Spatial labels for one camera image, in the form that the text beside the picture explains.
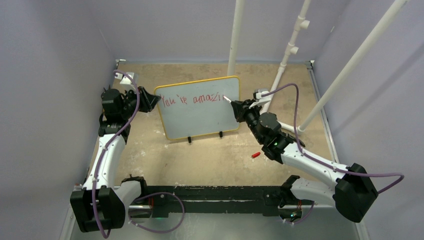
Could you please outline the yellow framed whiteboard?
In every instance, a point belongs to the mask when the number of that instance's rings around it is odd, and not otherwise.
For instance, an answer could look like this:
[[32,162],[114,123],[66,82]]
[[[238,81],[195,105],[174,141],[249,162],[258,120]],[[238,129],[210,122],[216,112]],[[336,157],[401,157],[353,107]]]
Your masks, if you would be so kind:
[[238,130],[231,104],[240,100],[241,81],[233,76],[161,85],[154,89],[165,137],[180,140]]

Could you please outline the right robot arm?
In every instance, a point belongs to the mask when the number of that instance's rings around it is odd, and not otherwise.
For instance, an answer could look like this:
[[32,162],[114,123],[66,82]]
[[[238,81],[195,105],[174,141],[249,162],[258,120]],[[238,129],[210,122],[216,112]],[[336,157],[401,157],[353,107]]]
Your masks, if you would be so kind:
[[246,123],[264,155],[282,165],[301,170],[317,179],[309,181],[291,176],[283,185],[282,203],[310,200],[329,205],[346,219],[359,223],[363,220],[378,191],[370,174],[357,163],[351,166],[325,159],[301,148],[304,144],[281,130],[274,113],[260,114],[261,107],[253,99],[229,102],[238,123]]

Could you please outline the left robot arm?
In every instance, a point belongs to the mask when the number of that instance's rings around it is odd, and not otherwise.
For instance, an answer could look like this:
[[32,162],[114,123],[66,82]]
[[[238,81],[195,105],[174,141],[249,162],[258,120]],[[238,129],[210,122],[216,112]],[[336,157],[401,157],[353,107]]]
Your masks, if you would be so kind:
[[137,112],[149,113],[160,96],[144,87],[121,93],[105,89],[101,94],[103,112],[99,117],[98,151],[90,173],[80,190],[72,192],[70,205],[81,232],[103,232],[120,229],[128,216],[129,205],[149,199],[147,184],[141,176],[130,176],[114,188],[116,172],[130,135],[131,121]]

